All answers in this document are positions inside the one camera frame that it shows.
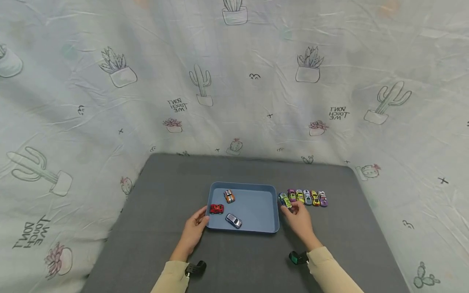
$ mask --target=yellow toy car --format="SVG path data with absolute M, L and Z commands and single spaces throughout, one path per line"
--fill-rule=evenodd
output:
M 313 205 L 318 207 L 321 205 L 321 202 L 319 201 L 319 196 L 316 193 L 316 191 L 312 190 L 311 191 L 311 197 L 313 198 Z
M 301 191 L 300 189 L 296 190 L 296 200 L 298 200 L 299 202 L 304 203 L 303 191 Z

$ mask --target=plastic tray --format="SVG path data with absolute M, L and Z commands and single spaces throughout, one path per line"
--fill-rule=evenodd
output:
M 223 192 L 231 189 L 234 202 L 227 203 Z M 222 204 L 223 214 L 210 214 L 211 204 Z M 236 229 L 225 220 L 232 213 L 242 221 Z M 208 196 L 207 215 L 210 229 L 276 233 L 280 228 L 277 194 L 272 185 L 214 182 Z

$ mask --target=gray table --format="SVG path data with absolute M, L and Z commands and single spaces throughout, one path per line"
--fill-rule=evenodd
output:
M 321 242 L 366 293 L 409 292 L 353 171 L 239 158 L 150 156 L 83 293 L 149 293 L 187 218 L 215 181 L 324 190 L 329 207 L 307 207 Z M 192 263 L 207 263 L 189 293 L 322 292 L 306 266 L 288 260 L 304 246 L 280 215 L 276 234 L 206 230 Z

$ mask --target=right hand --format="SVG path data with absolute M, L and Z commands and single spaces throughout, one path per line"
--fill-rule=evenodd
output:
M 280 209 L 293 232 L 303 241 L 308 251 L 323 246 L 313 232 L 310 213 L 302 202 L 293 202 L 291 211 L 283 205 Z

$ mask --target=cactus drawing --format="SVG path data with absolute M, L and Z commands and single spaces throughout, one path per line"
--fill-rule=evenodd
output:
M 420 262 L 420 266 L 417 268 L 417 277 L 414 278 L 414 285 L 417 288 L 422 288 L 424 285 L 433 286 L 439 284 L 440 280 L 435 279 L 435 276 L 430 274 L 425 277 L 425 264 Z
M 111 47 L 107 47 L 101 51 L 101 55 L 105 63 L 100 64 L 99 67 L 109 74 L 116 87 L 121 88 L 137 81 L 137 75 L 127 66 L 124 54 L 115 54 Z
M 0 44 L 0 76 L 12 77 L 21 72 L 23 61 L 5 44 Z
M 329 126 L 327 126 L 321 120 L 311 122 L 309 127 L 310 127 L 310 136 L 321 135 L 329 128 Z
M 59 196 L 66 196 L 70 186 L 72 185 L 72 177 L 63 171 L 59 171 L 56 175 L 49 170 L 46 170 L 45 166 L 47 160 L 42 153 L 31 147 L 25 147 L 25 150 L 32 156 L 32 158 L 25 157 L 12 151 L 7 153 L 7 157 L 10 160 L 26 169 L 14 169 L 11 172 L 12 175 L 23 181 L 37 181 L 44 178 L 53 184 L 50 192 Z
M 321 77 L 319 66 L 324 57 L 318 55 L 318 46 L 308 47 L 303 55 L 298 55 L 298 70 L 296 71 L 297 82 L 317 83 Z
M 163 121 L 163 125 L 166 126 L 169 132 L 179 133 L 182 132 L 182 121 L 178 121 L 174 118 L 169 118 L 168 120 Z
M 190 157 L 190 154 L 188 154 L 186 150 L 183 151 L 182 154 L 181 154 L 181 153 L 176 153 L 176 155 L 178 155 L 178 156 L 183 156 L 183 157 L 184 157 L 184 156 Z
M 196 94 L 197 101 L 199 104 L 211 107 L 213 106 L 213 99 L 211 96 L 207 95 L 205 88 L 208 87 L 212 83 L 212 77 L 210 76 L 210 72 L 208 70 L 205 71 L 205 76 L 200 70 L 200 67 L 195 64 L 194 65 L 194 72 L 189 71 L 190 79 L 192 83 L 199 87 L 199 94 Z
M 230 147 L 227 148 L 227 153 L 233 156 L 239 156 L 241 148 L 242 142 L 240 142 L 239 138 L 235 138 L 231 142 Z
M 314 156 L 308 156 L 308 158 L 301 157 L 305 164 L 311 165 L 314 162 Z
M 49 270 L 46 279 L 50 280 L 56 275 L 63 276 L 67 274 L 72 269 L 72 258 L 72 250 L 57 242 L 44 259 Z
M 221 10 L 227 25 L 245 24 L 248 22 L 248 9 L 242 6 L 242 0 L 223 0 L 225 8 Z
M 377 164 L 373 165 L 366 165 L 363 167 L 357 166 L 355 167 L 358 176 L 360 176 L 360 179 L 363 181 L 367 181 L 368 178 L 375 178 L 379 176 L 379 171 L 381 168 Z
M 132 180 L 130 180 L 130 178 L 128 177 L 127 178 L 121 177 L 121 188 L 122 188 L 122 191 L 125 193 L 125 195 L 129 195 L 133 188 Z
M 364 119 L 371 123 L 375 123 L 379 125 L 383 124 L 388 117 L 387 114 L 384 114 L 386 109 L 389 106 L 401 106 L 402 104 L 407 102 L 410 95 L 412 95 L 412 92 L 408 90 L 405 92 L 405 94 L 401 96 L 401 92 L 403 89 L 404 89 L 403 81 L 396 82 L 390 91 L 388 91 L 387 86 L 382 87 L 379 90 L 378 96 L 377 96 L 378 101 L 381 104 L 378 106 L 378 108 L 375 111 L 368 110 L 368 112 L 364 116 Z

